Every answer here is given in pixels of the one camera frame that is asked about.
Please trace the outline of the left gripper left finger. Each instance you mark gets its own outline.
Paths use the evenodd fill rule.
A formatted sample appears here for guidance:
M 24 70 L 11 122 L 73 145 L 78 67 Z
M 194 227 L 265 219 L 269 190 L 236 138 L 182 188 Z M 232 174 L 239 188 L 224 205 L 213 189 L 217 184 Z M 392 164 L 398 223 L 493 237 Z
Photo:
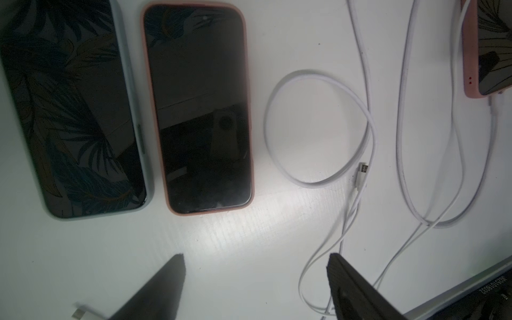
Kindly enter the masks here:
M 112 319 L 175 319 L 186 267 L 184 255 L 173 256 Z

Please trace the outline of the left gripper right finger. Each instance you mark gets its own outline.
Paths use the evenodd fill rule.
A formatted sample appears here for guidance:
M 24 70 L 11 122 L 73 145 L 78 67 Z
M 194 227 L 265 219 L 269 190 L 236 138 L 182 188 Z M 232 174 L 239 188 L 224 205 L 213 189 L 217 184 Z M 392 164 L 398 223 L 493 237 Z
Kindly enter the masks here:
M 399 320 L 405 318 L 340 254 L 332 253 L 329 256 L 327 277 L 338 319 Z

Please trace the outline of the black phone pink case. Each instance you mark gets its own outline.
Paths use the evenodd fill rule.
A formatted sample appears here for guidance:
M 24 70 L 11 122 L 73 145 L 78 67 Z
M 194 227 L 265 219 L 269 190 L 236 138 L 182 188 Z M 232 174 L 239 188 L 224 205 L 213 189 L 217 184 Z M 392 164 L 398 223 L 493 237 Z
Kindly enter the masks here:
M 243 14 L 154 1 L 141 12 L 165 201 L 177 215 L 241 209 L 254 195 Z

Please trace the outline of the black phone grey case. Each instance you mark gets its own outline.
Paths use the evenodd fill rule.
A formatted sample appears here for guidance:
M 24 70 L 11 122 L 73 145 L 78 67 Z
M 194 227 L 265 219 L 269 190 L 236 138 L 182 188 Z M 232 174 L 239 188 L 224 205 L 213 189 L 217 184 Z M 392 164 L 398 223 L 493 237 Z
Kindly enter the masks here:
M 50 215 L 77 219 L 149 203 L 117 1 L 2 1 L 1 66 Z

